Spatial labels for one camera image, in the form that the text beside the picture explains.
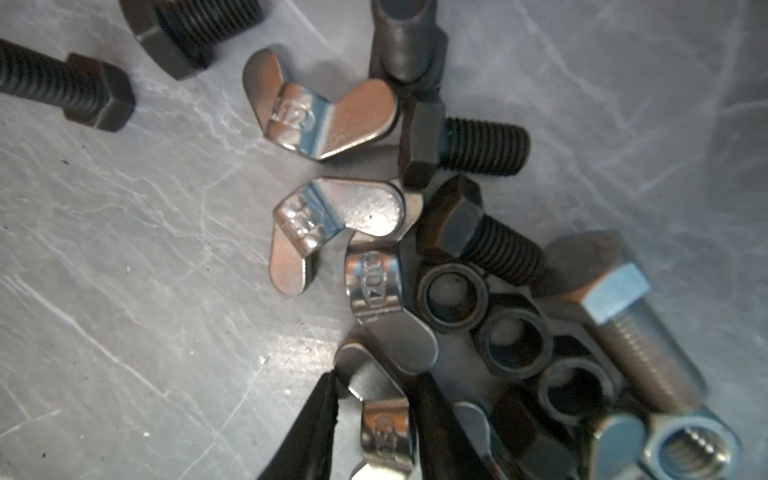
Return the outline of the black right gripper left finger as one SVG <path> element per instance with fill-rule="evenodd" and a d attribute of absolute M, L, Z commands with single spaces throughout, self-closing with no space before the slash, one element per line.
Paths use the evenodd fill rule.
<path fill-rule="evenodd" d="M 338 398 L 335 371 L 325 372 L 258 479 L 330 478 Z"/>

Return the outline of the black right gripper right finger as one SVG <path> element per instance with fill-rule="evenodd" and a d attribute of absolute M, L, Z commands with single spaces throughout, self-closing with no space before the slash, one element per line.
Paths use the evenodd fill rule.
<path fill-rule="evenodd" d="M 453 407 L 430 374 L 411 382 L 411 406 L 419 436 L 424 479 L 491 479 L 460 425 Z"/>

